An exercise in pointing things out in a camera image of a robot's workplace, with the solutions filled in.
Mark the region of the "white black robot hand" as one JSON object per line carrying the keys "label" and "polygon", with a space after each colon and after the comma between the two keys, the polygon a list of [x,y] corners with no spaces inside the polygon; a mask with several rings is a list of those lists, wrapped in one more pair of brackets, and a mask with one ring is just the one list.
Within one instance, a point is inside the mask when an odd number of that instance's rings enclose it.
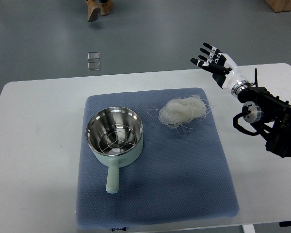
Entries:
{"label": "white black robot hand", "polygon": [[228,54],[208,43],[204,43],[200,51],[202,54],[197,59],[192,58],[191,63],[211,73],[220,88],[235,92],[238,86],[249,84]]}

